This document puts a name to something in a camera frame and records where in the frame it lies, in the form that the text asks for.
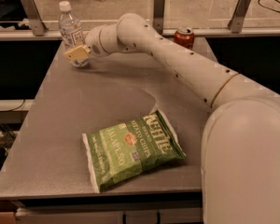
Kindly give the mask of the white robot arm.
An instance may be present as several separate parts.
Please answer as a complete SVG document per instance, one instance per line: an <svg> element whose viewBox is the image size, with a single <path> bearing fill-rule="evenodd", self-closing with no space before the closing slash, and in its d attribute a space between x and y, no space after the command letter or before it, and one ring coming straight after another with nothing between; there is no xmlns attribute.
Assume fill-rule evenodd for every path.
<svg viewBox="0 0 280 224"><path fill-rule="evenodd" d="M280 95L164 38L132 13L92 29L65 56L131 50L161 63L213 110L201 145L204 224L280 224Z"/></svg>

